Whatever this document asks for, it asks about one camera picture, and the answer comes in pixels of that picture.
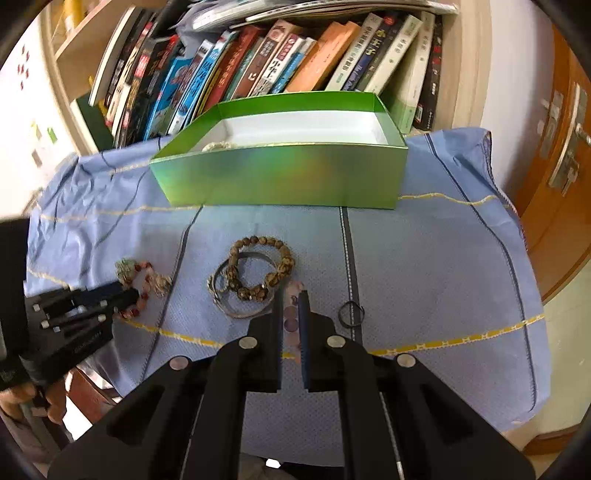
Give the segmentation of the wooden bookshelf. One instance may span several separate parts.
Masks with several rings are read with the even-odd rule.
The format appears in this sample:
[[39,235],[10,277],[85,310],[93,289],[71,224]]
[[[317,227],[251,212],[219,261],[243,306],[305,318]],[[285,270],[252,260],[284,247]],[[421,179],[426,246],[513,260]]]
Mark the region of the wooden bookshelf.
[[373,10],[178,31],[194,1],[82,1],[72,30],[63,1],[39,16],[42,51],[74,149],[98,153],[76,100],[89,92],[112,148],[173,135],[213,106],[287,93],[287,84],[332,22],[361,26],[314,91],[379,96],[404,134],[478,125],[491,67],[491,9],[455,3],[457,15]]

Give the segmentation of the green cardboard box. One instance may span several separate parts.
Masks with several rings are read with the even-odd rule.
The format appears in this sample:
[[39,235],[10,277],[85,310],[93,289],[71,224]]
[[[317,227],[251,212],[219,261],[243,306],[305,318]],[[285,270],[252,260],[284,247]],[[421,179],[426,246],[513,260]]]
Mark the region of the green cardboard box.
[[168,202],[393,209],[408,146],[373,93],[221,102],[150,161]]

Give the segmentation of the silver bangle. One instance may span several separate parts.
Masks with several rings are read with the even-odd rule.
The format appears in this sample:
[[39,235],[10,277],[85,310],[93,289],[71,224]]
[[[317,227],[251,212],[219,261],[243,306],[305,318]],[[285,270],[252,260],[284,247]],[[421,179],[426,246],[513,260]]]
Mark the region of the silver bangle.
[[206,289],[214,306],[232,320],[247,320],[269,313],[279,287],[266,280],[249,286],[242,279],[242,263],[266,263],[269,274],[276,273],[279,263],[258,251],[236,251],[221,262],[206,280]]

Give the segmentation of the dark green book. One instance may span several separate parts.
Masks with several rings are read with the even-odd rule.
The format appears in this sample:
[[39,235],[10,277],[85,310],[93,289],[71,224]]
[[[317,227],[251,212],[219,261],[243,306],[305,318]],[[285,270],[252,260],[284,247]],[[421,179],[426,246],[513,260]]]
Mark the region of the dark green book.
[[114,146],[111,130],[107,127],[99,106],[91,105],[89,97],[90,93],[85,93],[76,100],[76,105],[97,150],[99,152],[110,150]]

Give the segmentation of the wooden door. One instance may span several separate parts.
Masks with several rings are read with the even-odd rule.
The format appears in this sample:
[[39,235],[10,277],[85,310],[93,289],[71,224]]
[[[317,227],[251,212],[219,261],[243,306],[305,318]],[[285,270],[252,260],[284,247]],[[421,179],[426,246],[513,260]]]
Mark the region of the wooden door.
[[553,45],[545,126],[515,200],[543,302],[590,261],[590,79],[557,29]]

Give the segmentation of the yellow bottle on shelf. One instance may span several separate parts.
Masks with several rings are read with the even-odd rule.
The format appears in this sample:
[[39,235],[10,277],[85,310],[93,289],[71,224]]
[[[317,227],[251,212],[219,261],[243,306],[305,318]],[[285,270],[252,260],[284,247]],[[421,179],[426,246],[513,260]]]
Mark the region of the yellow bottle on shelf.
[[63,1],[63,21],[67,30],[72,30],[84,19],[84,6],[81,0]]

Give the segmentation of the blue striped cloth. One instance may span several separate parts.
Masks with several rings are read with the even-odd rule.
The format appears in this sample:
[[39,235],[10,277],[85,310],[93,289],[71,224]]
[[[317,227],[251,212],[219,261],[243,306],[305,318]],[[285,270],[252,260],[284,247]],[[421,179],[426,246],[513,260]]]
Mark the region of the blue striped cloth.
[[233,242],[269,235],[294,254],[311,309],[356,314],[349,338],[370,353],[415,355],[499,431],[550,395],[543,306],[522,228],[480,128],[409,140],[393,210],[280,206],[173,208],[148,161],[159,143],[69,159],[30,217],[26,289],[92,288],[123,259],[170,276],[135,320],[116,321],[90,366],[126,395],[167,360],[201,359],[245,334],[206,280]]

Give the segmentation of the stack of flat magazines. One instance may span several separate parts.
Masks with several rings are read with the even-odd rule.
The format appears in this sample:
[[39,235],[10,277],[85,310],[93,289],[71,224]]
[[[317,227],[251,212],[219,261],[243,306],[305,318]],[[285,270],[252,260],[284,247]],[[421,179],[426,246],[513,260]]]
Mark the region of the stack of flat magazines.
[[455,3],[438,1],[194,1],[174,28],[201,32],[283,18],[349,15],[389,9],[427,11],[436,15],[460,13]]

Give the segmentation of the orange book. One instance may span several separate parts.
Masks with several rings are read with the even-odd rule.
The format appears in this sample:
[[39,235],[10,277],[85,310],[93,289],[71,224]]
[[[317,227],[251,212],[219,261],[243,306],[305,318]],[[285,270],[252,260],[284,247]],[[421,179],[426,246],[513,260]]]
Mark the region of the orange book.
[[332,22],[284,90],[287,93],[308,92],[321,86],[360,31],[361,26],[352,21],[346,24]]

